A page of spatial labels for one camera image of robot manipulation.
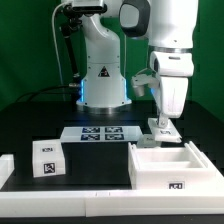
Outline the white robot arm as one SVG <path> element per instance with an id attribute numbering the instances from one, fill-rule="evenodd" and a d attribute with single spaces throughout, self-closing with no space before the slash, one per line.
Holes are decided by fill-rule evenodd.
<path id="1" fill-rule="evenodd" d="M 71 25 L 83 28 L 87 74 L 81 80 L 77 104 L 92 111 L 129 105 L 125 78 L 120 72 L 120 39 L 104 27 L 102 18 L 116 17 L 123 33 L 145 39 L 152 76 L 137 75 L 132 85 L 138 94 L 149 86 L 161 128 L 181 116 L 188 78 L 193 75 L 193 31 L 199 0 L 61 0 Z"/>

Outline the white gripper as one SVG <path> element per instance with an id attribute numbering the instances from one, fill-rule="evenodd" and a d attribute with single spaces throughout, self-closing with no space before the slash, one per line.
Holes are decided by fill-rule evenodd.
<path id="1" fill-rule="evenodd" d="M 179 118 L 183 112 L 188 90 L 188 78 L 193 75 L 191 53 L 165 53 L 153 51 L 150 68 L 159 82 L 151 93 L 160 112 L 157 125 L 166 128 L 168 118 Z"/>

